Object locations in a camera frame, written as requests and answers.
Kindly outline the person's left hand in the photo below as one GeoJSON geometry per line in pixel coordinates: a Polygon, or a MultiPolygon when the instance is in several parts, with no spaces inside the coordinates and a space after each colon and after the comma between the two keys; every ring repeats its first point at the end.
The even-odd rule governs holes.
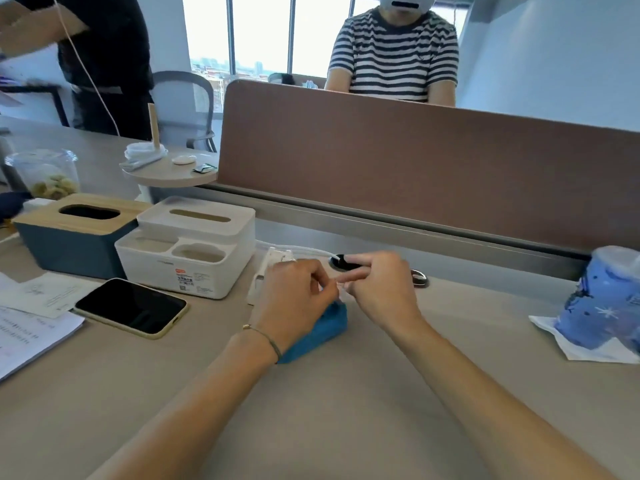
{"type": "Polygon", "coordinates": [[[312,305],[312,282],[336,282],[317,259],[281,262],[266,272],[250,328],[275,347],[281,357],[308,334],[326,308],[312,305]]]}

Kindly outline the person's right hand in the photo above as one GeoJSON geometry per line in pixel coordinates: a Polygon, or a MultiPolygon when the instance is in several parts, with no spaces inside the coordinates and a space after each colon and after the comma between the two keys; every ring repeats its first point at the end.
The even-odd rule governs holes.
{"type": "Polygon", "coordinates": [[[403,337],[425,327],[412,284],[410,266],[393,251],[345,255],[361,267],[342,274],[365,274],[356,299],[363,313],[391,337],[403,337]]]}

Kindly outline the person's right forearm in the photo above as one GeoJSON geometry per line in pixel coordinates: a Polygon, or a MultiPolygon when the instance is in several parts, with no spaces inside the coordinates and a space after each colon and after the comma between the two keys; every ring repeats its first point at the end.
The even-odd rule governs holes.
{"type": "Polygon", "coordinates": [[[383,329],[460,423],[497,480],[618,480],[420,314],[383,329]]]}

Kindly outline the person's left forearm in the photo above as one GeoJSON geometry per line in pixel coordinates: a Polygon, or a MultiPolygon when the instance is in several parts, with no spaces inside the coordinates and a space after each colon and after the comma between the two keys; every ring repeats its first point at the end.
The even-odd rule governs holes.
{"type": "Polygon", "coordinates": [[[197,475],[224,428],[277,362],[249,326],[170,404],[87,480],[187,480],[197,475]]]}

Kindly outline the blue fabric pouch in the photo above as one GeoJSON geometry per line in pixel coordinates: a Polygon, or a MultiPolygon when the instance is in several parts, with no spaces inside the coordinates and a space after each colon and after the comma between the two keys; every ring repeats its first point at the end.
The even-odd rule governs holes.
{"type": "Polygon", "coordinates": [[[313,329],[288,349],[277,361],[277,364],[294,362],[343,334],[347,329],[348,309],[346,304],[338,299],[325,309],[313,329]]]}

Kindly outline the brown desk divider panel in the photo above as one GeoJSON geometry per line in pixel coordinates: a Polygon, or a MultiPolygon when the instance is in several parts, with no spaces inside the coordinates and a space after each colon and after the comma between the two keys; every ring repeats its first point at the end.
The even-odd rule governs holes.
{"type": "Polygon", "coordinates": [[[218,182],[523,246],[640,251],[640,133],[235,80],[218,182]]]}

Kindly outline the white tissue box organizer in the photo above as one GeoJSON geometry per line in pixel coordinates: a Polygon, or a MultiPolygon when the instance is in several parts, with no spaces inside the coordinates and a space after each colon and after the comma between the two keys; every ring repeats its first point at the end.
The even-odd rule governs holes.
{"type": "Polygon", "coordinates": [[[255,210],[171,196],[116,241],[130,282],[208,299],[229,294],[255,252],[255,210]]]}

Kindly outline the round wooden tray stand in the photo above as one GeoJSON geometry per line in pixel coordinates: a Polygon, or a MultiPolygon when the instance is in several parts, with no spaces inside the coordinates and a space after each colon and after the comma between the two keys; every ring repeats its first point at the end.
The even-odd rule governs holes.
{"type": "Polygon", "coordinates": [[[217,151],[200,152],[189,142],[187,148],[169,150],[159,140],[159,125],[153,103],[147,105],[152,139],[150,142],[129,144],[124,152],[125,160],[120,168],[125,176],[131,177],[140,190],[137,201],[153,203],[151,188],[184,188],[215,182],[218,177],[220,157],[217,151]],[[197,162],[188,166],[176,166],[172,157],[181,154],[197,155],[197,162]],[[209,163],[218,168],[217,172],[199,175],[193,172],[196,165],[209,163]]]}

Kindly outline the smartphone in cream case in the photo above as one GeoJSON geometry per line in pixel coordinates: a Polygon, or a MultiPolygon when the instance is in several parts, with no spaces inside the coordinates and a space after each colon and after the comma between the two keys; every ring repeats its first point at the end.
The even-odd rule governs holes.
{"type": "Polygon", "coordinates": [[[185,299],[113,278],[76,302],[73,313],[149,340],[164,337],[189,311],[185,299]]]}

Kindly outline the white paper napkin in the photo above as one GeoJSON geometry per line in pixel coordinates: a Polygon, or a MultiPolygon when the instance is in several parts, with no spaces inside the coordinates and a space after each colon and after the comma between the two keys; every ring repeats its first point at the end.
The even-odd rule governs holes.
{"type": "Polygon", "coordinates": [[[554,337],[558,347],[569,361],[640,365],[640,355],[626,347],[618,338],[608,339],[595,349],[587,349],[565,338],[555,327],[557,322],[555,317],[530,315],[529,320],[535,327],[554,337]]]}

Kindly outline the grey mesh office chair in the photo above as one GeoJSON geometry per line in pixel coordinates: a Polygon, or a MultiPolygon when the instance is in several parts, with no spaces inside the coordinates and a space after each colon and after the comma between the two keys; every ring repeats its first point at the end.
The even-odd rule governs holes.
{"type": "Polygon", "coordinates": [[[154,72],[152,79],[154,139],[217,153],[212,128],[215,92],[211,81],[197,73],[178,70],[154,72]]]}

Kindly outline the blue patterned drink cup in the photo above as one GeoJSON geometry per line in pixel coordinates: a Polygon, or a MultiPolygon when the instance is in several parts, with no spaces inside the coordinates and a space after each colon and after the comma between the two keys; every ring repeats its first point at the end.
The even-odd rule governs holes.
{"type": "Polygon", "coordinates": [[[555,329],[588,350],[617,339],[640,357],[640,251],[619,246],[594,250],[555,329]]]}

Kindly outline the blue tissue box wooden lid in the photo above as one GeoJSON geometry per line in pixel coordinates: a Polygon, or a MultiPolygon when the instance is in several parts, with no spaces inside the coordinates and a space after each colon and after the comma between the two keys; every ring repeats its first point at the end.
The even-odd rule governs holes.
{"type": "Polygon", "coordinates": [[[152,204],[76,193],[14,218],[24,244],[46,271],[110,280],[126,277],[115,248],[152,204]]]}

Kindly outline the window with grey frames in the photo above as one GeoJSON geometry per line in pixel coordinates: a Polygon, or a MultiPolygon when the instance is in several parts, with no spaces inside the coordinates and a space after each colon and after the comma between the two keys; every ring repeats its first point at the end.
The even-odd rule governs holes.
{"type": "MultiPolygon", "coordinates": [[[[191,70],[213,84],[215,110],[236,79],[325,89],[344,22],[379,0],[182,0],[191,70]]],[[[455,7],[431,10],[453,24],[455,7]]]]}

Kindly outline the small white paper slip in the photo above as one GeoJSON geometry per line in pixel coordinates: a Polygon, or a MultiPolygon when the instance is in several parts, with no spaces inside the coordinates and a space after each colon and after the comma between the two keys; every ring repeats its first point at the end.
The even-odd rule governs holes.
{"type": "Polygon", "coordinates": [[[71,311],[78,301],[99,286],[100,282],[45,273],[27,282],[9,284],[0,290],[0,307],[57,319],[71,311]]]}

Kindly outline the printed paper sheets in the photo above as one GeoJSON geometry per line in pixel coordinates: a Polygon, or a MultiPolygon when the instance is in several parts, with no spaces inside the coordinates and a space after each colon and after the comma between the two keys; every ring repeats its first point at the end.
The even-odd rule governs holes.
{"type": "Polygon", "coordinates": [[[69,312],[50,319],[0,306],[0,381],[71,337],[84,322],[69,312]]]}

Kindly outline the clear plastic snack cup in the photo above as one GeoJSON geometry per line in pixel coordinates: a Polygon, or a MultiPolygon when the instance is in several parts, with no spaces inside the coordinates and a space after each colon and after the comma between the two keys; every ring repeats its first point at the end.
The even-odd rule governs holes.
{"type": "Polygon", "coordinates": [[[12,190],[60,200],[81,191],[76,161],[69,150],[37,149],[5,156],[3,171],[12,190]]]}

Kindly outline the dark blue cloth item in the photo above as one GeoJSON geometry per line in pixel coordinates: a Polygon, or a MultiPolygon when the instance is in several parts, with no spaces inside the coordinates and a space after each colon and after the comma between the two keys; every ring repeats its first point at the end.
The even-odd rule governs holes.
{"type": "Polygon", "coordinates": [[[22,211],[24,203],[32,200],[30,192],[8,191],[0,193],[0,224],[16,217],[22,211]]]}

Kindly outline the grey metal divider rail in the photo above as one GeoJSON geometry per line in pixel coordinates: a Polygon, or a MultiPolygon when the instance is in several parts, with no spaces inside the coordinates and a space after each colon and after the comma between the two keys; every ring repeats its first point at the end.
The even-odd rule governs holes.
{"type": "Polygon", "coordinates": [[[152,187],[150,195],[156,202],[169,196],[183,196],[249,207],[255,210],[259,241],[345,255],[392,250],[429,276],[455,281],[504,281],[519,273],[575,281],[590,260],[589,255],[524,249],[231,193],[212,186],[152,187]]]}

